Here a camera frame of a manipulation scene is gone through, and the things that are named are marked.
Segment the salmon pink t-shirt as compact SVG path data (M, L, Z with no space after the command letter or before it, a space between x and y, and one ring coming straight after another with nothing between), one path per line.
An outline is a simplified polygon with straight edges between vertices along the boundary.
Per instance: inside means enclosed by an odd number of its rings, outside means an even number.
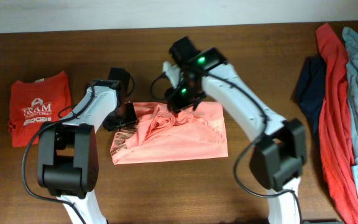
M223 107L207 101L196 110L171 113L165 103L134 103L137 124L116 132L112 163L188 161L227 157Z

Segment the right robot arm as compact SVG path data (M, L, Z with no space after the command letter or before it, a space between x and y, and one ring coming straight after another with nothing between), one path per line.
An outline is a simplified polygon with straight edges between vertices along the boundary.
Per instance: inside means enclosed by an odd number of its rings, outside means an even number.
M174 113L195 110L207 96L222 104L250 141L234 163L235 181L247 193L255 194L238 176L241 160L251 151L250 171L267 191L256 197L268 200L269 223L302 223L298 188L307 162L302 122L288 121L271 110L217 48L202 52L183 37L168 52L174 61L163 63L163 74L172 84L165 94L168 109Z

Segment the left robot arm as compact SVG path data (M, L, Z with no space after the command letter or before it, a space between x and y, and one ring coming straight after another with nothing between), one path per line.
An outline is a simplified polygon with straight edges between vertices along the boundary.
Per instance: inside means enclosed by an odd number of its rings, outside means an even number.
M112 68L108 79L89 83L71 113L42 126L37 182L64 204L73 223L107 223L94 192L99 174L96 132L136 124L134 105L126 101L131 84L128 71Z

